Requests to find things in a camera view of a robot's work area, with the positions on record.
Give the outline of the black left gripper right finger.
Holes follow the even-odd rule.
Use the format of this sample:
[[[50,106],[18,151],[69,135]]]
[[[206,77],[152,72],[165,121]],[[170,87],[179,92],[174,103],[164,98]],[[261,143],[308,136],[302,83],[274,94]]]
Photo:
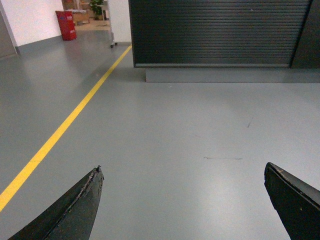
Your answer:
[[[272,162],[264,169],[264,186],[292,240],[320,238],[320,191]]]

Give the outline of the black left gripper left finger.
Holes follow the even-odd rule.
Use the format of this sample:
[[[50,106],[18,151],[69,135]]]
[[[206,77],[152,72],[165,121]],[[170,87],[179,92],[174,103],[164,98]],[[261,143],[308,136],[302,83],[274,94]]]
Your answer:
[[[95,167],[11,240],[88,240],[97,216],[104,175]]]

